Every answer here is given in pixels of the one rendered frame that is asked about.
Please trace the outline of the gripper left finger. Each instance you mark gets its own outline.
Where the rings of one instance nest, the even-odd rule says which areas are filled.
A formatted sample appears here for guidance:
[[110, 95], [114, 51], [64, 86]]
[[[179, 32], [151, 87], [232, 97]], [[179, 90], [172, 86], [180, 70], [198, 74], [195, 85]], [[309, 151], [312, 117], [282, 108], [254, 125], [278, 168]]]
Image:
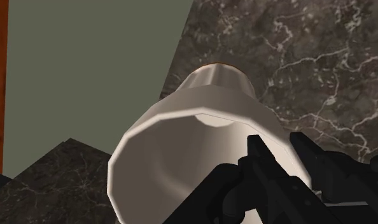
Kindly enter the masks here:
[[243, 224], [248, 211], [262, 224], [342, 224], [260, 136], [248, 136], [247, 146], [247, 156], [217, 165], [163, 224]]

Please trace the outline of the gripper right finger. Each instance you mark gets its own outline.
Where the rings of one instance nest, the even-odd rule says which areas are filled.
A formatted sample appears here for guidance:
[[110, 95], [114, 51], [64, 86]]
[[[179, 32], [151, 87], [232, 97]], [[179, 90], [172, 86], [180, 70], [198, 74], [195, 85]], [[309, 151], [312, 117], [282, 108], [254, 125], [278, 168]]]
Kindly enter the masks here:
[[369, 164], [325, 151], [301, 132], [290, 142], [311, 177], [311, 188], [341, 224], [378, 224], [378, 155]]

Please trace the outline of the white ceramic cup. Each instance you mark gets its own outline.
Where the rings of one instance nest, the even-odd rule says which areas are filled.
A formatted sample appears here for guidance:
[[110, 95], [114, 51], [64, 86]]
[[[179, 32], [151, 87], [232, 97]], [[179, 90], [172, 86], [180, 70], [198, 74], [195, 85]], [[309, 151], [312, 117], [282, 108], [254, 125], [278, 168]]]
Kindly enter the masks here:
[[107, 193], [120, 224], [162, 224], [217, 165], [247, 154], [250, 135], [288, 174], [311, 184], [249, 78], [227, 64], [196, 69], [124, 133], [108, 162]]

